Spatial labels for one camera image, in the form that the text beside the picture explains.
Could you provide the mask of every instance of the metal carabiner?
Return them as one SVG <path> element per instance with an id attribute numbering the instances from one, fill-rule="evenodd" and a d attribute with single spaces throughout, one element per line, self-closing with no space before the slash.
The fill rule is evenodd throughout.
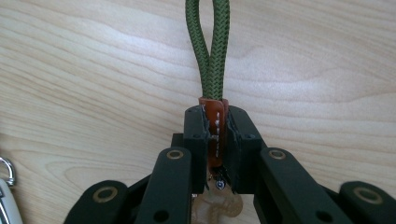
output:
<path id="1" fill-rule="evenodd" d="M 9 159 L 0 157 L 0 161 L 3 162 L 8 168 L 8 180 L 6 180 L 6 183 L 10 188 L 12 188 L 16 182 L 14 166 Z"/>

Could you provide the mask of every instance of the braided cord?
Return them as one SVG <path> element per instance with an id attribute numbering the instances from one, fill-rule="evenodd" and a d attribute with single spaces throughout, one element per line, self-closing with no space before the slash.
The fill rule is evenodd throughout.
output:
<path id="1" fill-rule="evenodd" d="M 221 100 L 230 30 L 229 0 L 213 0 L 212 48 L 208 53 L 199 19 L 199 0 L 186 0 L 186 22 L 201 74 L 203 97 Z"/>
<path id="2" fill-rule="evenodd" d="M 199 19 L 199 0 L 186 0 L 187 29 L 194 49 L 201 74 L 203 96 L 207 96 L 207 78 L 209 72 L 209 52 L 207 51 L 204 34 Z"/>

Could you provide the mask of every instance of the wood grain surface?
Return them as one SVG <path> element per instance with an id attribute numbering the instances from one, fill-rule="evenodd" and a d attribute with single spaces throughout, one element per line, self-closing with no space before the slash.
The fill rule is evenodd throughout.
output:
<path id="1" fill-rule="evenodd" d="M 396 197 L 396 3 L 231 0 L 224 97 L 322 185 Z M 208 45 L 213 11 L 201 1 Z M 183 0 L 1 0 L 0 155 L 25 223 L 148 175 L 201 86 Z M 252 197 L 224 223 L 258 223 Z"/>

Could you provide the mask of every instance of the brown leather tab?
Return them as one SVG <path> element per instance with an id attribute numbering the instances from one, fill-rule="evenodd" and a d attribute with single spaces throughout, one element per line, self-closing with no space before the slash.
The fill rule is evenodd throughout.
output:
<path id="1" fill-rule="evenodd" d="M 199 98 L 199 104 L 205 112 L 206 118 L 209 120 L 209 132 L 211 139 L 209 140 L 207 164 L 212 175 L 217 175 L 212 168 L 222 165 L 222 156 L 225 149 L 226 141 L 226 121 L 228 115 L 228 100 L 222 101 Z"/>

